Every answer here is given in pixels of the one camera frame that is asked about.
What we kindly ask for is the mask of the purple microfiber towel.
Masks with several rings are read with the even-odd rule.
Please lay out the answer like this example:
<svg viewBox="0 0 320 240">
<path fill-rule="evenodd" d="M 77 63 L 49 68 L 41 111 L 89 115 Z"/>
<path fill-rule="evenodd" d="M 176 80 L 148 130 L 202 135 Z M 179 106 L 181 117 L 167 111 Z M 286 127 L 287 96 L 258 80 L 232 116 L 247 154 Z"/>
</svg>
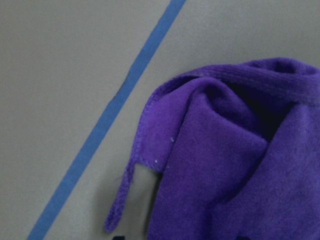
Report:
<svg viewBox="0 0 320 240">
<path fill-rule="evenodd" d="M 208 65 L 158 87 L 105 220 L 135 165 L 161 173 L 150 240 L 320 237 L 320 70 L 277 57 Z"/>
</svg>

